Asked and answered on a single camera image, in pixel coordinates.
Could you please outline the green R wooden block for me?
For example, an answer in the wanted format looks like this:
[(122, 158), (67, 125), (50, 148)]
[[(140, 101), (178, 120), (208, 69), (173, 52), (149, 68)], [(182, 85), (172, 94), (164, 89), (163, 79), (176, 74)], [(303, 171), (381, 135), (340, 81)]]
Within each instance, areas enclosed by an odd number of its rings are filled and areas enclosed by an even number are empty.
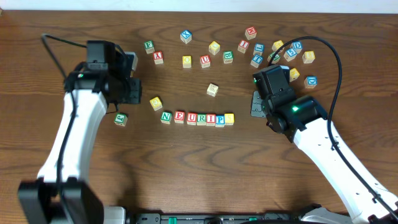
[(206, 114), (197, 114), (197, 126), (206, 126)]

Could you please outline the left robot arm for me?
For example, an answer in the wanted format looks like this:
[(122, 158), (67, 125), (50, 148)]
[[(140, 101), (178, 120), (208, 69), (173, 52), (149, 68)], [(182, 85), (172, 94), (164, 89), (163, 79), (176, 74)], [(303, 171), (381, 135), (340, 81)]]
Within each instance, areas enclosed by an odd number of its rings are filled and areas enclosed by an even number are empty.
[(63, 115), (52, 150), (36, 180), (17, 195), (29, 223), (130, 223), (127, 211), (105, 206), (88, 176), (98, 128), (109, 105), (137, 105), (142, 86), (133, 77), (138, 57), (105, 40), (89, 40), (86, 60), (64, 75)]

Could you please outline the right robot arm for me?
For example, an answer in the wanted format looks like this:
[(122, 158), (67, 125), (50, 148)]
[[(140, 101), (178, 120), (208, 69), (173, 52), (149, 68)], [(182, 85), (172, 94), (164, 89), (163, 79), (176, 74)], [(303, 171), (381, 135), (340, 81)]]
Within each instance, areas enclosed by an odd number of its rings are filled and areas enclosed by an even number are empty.
[(397, 196), (355, 156), (312, 96), (298, 98), (289, 69), (272, 65), (253, 74), (267, 126), (303, 151), (342, 200), (353, 223), (397, 223)]

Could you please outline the green N wooden block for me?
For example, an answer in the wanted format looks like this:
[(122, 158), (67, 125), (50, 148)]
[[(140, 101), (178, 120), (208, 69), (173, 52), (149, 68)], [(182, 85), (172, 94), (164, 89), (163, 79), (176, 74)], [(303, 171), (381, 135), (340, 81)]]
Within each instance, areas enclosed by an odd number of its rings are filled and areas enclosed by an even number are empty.
[(170, 124), (172, 120), (172, 113), (168, 111), (163, 111), (160, 120), (164, 124)]

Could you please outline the yellow S wooden block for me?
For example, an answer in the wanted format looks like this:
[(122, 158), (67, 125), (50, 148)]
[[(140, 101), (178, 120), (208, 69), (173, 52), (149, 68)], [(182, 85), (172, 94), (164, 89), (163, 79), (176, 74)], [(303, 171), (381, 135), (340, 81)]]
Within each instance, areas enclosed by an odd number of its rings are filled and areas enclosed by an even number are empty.
[(224, 119), (225, 125), (233, 125), (235, 122), (234, 113), (225, 113)]

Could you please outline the red E wooden block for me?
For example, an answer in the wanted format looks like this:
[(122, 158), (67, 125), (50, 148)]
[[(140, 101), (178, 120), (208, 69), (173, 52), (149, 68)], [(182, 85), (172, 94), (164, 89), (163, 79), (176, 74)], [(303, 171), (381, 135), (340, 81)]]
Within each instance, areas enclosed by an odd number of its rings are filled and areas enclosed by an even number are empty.
[(174, 114), (175, 123), (183, 124), (185, 121), (185, 112), (184, 111), (176, 111)]

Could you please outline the blue P wooden block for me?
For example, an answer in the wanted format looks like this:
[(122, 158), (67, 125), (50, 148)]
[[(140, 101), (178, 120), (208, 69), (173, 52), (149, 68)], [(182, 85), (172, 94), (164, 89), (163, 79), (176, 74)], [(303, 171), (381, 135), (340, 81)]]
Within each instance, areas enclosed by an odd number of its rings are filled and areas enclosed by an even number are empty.
[(216, 115), (215, 126), (217, 128), (223, 128), (225, 126), (225, 116)]

